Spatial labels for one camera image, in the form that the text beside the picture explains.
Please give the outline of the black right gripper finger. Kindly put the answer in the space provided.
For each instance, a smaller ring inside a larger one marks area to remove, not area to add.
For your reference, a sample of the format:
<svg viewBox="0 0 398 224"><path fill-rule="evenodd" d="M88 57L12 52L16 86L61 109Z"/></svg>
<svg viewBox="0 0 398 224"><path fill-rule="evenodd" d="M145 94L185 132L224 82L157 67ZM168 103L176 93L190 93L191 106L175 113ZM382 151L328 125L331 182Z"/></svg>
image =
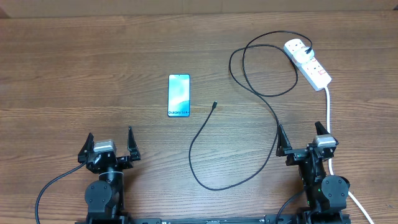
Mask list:
<svg viewBox="0 0 398 224"><path fill-rule="evenodd" d="M321 135L326 135L326 134L330 134L330 132L324 127L324 125L321 124L320 121L317 121L317 122L315 123L315 127L316 127L317 134L318 134L319 136L321 136Z"/></svg>
<svg viewBox="0 0 398 224"><path fill-rule="evenodd" d="M282 157L286 156L292 150L290 141L283 129L283 126L279 124L277 130L277 150L276 156Z"/></svg>

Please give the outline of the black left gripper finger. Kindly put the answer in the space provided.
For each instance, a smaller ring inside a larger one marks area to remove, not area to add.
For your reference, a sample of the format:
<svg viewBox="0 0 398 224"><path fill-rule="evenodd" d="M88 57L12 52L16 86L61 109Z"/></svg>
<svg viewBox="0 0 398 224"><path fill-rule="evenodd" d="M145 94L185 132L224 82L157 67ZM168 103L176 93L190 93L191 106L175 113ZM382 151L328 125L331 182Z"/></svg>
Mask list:
<svg viewBox="0 0 398 224"><path fill-rule="evenodd" d="M136 141L134 139L132 126L128 127L127 149L130 153L131 161L139 161L141 159L141 153L139 152Z"/></svg>
<svg viewBox="0 0 398 224"><path fill-rule="evenodd" d="M94 148L94 136L92 133L89 133L82 149L78 153L77 159L80 164L88 160L90 154L93 152L93 148Z"/></svg>

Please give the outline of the blue Galaxy smartphone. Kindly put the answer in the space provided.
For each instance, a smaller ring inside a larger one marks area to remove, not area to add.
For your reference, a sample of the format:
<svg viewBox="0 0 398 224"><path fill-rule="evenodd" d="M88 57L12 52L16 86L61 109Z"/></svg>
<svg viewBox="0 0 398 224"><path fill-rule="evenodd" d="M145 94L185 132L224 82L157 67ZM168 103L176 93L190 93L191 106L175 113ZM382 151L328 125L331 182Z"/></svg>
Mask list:
<svg viewBox="0 0 398 224"><path fill-rule="evenodd" d="M189 74L169 75L167 115L169 117L190 116Z"/></svg>

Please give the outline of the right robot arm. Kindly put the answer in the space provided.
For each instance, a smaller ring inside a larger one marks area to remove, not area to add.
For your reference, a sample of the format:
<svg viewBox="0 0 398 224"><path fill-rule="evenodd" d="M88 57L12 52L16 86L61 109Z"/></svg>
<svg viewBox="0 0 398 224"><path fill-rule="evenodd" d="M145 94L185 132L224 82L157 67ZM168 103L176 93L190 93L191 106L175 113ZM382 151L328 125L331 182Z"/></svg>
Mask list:
<svg viewBox="0 0 398 224"><path fill-rule="evenodd" d="M346 198L350 182L338 175L327 175L323 163L334 157L338 141L321 124L316 122L317 135L303 149L293 149L283 129L277 129L276 156L285 157L287 166L298 166L303 190L296 193L276 215L276 223L350 223L349 215L342 214L346 208ZM297 197L305 194L307 207L297 210L295 215L282 218L284 208Z"/></svg>

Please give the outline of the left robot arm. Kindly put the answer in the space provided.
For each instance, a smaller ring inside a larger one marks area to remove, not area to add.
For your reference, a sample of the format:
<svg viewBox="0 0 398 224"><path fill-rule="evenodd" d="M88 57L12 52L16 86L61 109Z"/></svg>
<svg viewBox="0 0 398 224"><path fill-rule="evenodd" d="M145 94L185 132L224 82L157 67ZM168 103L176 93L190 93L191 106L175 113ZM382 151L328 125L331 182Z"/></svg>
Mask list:
<svg viewBox="0 0 398 224"><path fill-rule="evenodd" d="M124 173L133 168L133 162L141 159L132 127L128 128L127 150L129 155L116 155L113 140L94 141L89 133L78 153L78 162L89 171L98 174L98 180L85 190L88 205L86 223L133 223L131 215L124 211Z"/></svg>

